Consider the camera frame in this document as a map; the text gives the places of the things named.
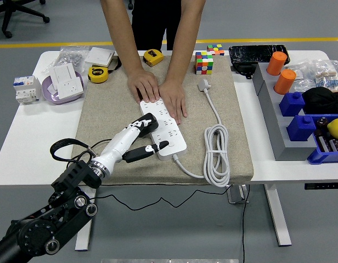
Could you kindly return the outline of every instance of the beige fabric mat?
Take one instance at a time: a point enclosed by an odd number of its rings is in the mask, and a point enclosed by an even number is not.
[[[146,70],[157,76],[159,84],[164,81],[170,58],[166,56],[152,68],[143,63]],[[202,78],[206,78],[212,86],[209,93],[213,104],[229,131],[230,183],[245,183],[253,176],[253,165],[230,66],[226,57],[214,56],[213,59],[212,75],[194,73],[194,56],[188,68],[183,83],[188,117],[183,117],[182,124],[179,125],[187,143],[187,153],[179,160],[190,172],[203,175],[206,151],[204,130],[217,123],[205,94],[200,92],[197,86]],[[93,145],[99,140],[112,138],[140,116],[140,106],[127,88],[127,77],[121,67],[110,74],[104,83],[89,82],[76,138]],[[139,138],[131,149],[148,144],[152,144],[149,136]],[[100,154],[105,145],[96,147],[96,152]],[[81,150],[79,146],[75,146],[72,155],[79,154]],[[111,179],[103,184],[206,185],[208,183],[205,179],[195,179],[186,175],[173,160],[161,161],[154,155],[133,163],[125,161],[117,163]]]

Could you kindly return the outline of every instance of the person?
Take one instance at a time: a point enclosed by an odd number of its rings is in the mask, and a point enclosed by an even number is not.
[[[195,47],[206,0],[136,0],[132,25],[123,0],[101,0],[111,39],[137,103],[162,97],[177,124],[187,117],[182,83]],[[143,69],[138,50],[161,50],[166,30],[167,49],[173,50],[163,83]]]

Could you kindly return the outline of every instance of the yellow floor line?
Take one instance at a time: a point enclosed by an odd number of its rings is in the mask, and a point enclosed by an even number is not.
[[[206,43],[258,43],[258,42],[337,42],[338,37],[304,37],[304,38],[223,38],[198,39],[196,44]],[[0,48],[40,48],[62,47],[70,45],[113,45],[113,42],[60,42],[60,43],[26,43],[26,44],[0,44]]]

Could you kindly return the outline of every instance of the yellow tape measure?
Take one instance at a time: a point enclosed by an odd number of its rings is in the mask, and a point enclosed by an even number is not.
[[[157,65],[163,59],[164,59],[163,54],[159,50],[156,50],[156,49],[147,50],[143,54],[143,61],[145,61],[145,63],[149,65],[150,67]]]
[[[107,67],[90,67],[88,70],[88,79],[93,83],[102,83],[108,79]]]

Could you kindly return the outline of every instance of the hand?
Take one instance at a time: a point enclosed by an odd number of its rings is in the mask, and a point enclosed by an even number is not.
[[[165,81],[159,86],[159,93],[170,116],[177,124],[181,124],[181,116],[187,117],[185,91],[182,84]]]
[[[141,68],[128,75],[127,84],[138,104],[141,102],[140,96],[145,102],[159,100],[158,81],[153,73]]]

